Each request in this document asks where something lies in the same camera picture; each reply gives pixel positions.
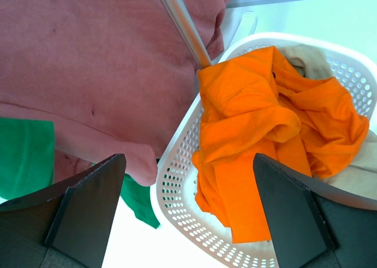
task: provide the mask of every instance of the beige cloth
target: beige cloth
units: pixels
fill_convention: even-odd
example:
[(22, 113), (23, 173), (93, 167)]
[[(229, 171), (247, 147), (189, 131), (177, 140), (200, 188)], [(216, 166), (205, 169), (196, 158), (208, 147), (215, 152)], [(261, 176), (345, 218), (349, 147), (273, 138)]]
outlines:
[(279, 47), (279, 51), (297, 72), (311, 80), (322, 80), (333, 76), (330, 65), (323, 52), (313, 46), (300, 44), (290, 47)]
[(377, 200), (377, 135), (369, 131), (351, 165), (324, 182), (341, 190)]

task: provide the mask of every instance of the orange garment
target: orange garment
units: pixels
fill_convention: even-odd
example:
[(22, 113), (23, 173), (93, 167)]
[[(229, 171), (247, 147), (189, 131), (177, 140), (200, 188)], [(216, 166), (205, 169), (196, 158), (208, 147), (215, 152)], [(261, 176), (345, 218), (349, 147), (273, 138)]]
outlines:
[(232, 228), (234, 243), (271, 239), (254, 179), (256, 153), (326, 178), (351, 163), (368, 133), (368, 119), (336, 78), (301, 77), (275, 47), (206, 68), (199, 80), (196, 202)]

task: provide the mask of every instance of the white floor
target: white floor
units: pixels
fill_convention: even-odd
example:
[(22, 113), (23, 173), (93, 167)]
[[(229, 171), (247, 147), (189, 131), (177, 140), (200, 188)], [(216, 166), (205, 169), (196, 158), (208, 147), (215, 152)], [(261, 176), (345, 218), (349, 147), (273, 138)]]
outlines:
[[(226, 47), (246, 11), (257, 13), (257, 32), (318, 38), (359, 51), (377, 62), (377, 0), (306, 0), (227, 10)], [(169, 228), (154, 230), (136, 220), (120, 200), (103, 268), (223, 267)]]

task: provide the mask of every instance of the metal pole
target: metal pole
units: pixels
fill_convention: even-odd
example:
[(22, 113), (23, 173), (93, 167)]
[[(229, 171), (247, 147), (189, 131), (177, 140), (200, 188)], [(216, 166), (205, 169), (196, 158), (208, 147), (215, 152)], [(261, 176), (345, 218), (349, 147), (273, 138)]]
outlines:
[(200, 68), (211, 66), (211, 58), (183, 0), (162, 0), (162, 2)]

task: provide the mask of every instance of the perforated basket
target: perforated basket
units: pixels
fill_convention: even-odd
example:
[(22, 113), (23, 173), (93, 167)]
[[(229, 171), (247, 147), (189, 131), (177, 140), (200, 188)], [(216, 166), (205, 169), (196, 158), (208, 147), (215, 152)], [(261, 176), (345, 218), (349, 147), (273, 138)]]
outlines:
[[(376, 132), (377, 66), (358, 52), (311, 38), (269, 32), (235, 43), (220, 62), (258, 48), (297, 44), (315, 46), (325, 53), (335, 77), (350, 92), (356, 110), (370, 119), (371, 130)], [(195, 202), (197, 170), (191, 156), (199, 148), (202, 113), (198, 95), (158, 164), (157, 182), (151, 188), (156, 216), (163, 226), (175, 227), (209, 257), (218, 260), (219, 266), (223, 263), (228, 267), (278, 267), (272, 242), (232, 244), (230, 229), (202, 212)]]

